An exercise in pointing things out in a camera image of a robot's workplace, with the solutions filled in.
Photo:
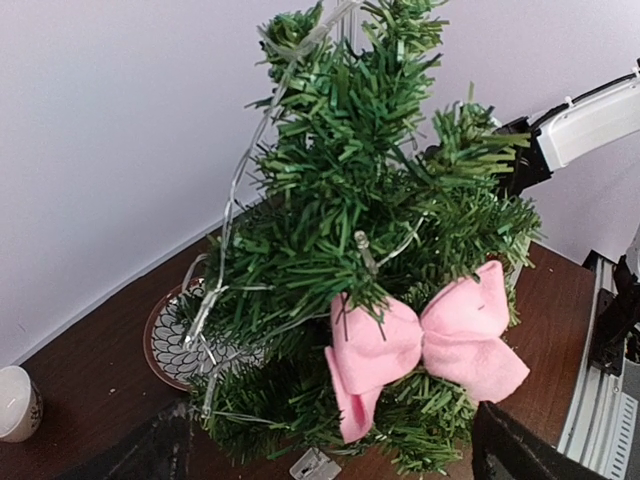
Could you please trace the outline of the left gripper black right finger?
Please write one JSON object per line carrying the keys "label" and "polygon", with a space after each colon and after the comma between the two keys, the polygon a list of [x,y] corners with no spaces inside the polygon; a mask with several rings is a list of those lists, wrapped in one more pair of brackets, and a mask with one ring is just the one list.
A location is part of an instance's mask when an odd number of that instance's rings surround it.
{"label": "left gripper black right finger", "polygon": [[604,479],[488,401],[481,402],[476,411],[472,448],[475,479]]}

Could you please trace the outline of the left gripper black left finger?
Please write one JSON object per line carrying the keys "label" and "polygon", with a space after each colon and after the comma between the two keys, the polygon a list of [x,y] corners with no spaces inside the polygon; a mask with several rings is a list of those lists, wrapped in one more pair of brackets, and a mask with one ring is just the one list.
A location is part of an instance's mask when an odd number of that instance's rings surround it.
{"label": "left gripper black left finger", "polygon": [[188,403],[175,401],[123,440],[57,479],[186,479],[192,446]]}

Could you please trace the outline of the clear battery box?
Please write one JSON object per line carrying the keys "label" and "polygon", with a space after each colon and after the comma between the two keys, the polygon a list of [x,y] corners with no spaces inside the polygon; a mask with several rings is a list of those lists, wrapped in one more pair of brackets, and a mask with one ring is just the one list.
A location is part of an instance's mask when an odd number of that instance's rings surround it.
{"label": "clear battery box", "polygon": [[318,448],[308,449],[289,469],[295,480],[335,480],[341,467]]}

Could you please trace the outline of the pink felt bow ornament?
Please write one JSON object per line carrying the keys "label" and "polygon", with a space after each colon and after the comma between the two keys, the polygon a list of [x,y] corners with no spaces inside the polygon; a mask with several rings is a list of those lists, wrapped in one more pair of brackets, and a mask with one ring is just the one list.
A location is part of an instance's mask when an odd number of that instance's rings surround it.
{"label": "pink felt bow ornament", "polygon": [[447,285],[421,313],[392,297],[368,313],[345,294],[337,295],[325,357],[343,441],[353,443],[369,433],[383,388],[418,365],[460,385],[474,402],[508,398],[530,372],[502,339],[509,319],[498,260]]}

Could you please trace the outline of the small green christmas tree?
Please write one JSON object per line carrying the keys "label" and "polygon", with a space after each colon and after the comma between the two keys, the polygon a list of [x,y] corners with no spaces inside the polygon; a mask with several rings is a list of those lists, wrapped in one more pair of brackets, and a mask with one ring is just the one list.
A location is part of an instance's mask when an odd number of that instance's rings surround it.
{"label": "small green christmas tree", "polygon": [[264,359],[195,378],[192,395],[203,429],[238,462],[374,448],[401,474],[444,473],[481,402],[418,365],[383,388],[369,433],[345,443],[325,357],[331,303],[345,294],[372,313],[392,297],[421,313],[498,260],[513,325],[507,278],[528,263],[541,222],[530,201],[497,187],[529,138],[496,133],[491,110],[466,100],[434,114],[438,142],[419,150],[445,28],[437,3],[348,1],[335,15],[356,9],[367,13],[362,50],[331,39],[321,5],[261,28],[274,89],[257,107],[277,136],[254,137],[243,162],[256,167],[262,199],[227,214],[212,240],[185,343],[218,334]]}

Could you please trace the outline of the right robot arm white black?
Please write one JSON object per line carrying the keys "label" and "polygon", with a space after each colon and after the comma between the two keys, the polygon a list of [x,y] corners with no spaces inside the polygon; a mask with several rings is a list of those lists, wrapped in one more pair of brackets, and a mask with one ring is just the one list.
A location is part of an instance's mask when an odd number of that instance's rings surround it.
{"label": "right robot arm white black", "polygon": [[532,119],[499,123],[498,134],[527,134],[516,149],[513,170],[498,176],[497,190],[518,196],[552,178],[572,161],[639,131],[639,67]]}

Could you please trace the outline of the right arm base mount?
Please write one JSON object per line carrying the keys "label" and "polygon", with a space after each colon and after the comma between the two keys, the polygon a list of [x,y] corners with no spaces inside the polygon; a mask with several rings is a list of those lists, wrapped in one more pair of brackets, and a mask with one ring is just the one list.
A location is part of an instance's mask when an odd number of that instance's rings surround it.
{"label": "right arm base mount", "polygon": [[606,289],[598,292],[589,362],[605,374],[619,377],[627,334],[639,322],[639,276],[632,272],[627,255],[620,257],[613,280],[617,294]]}

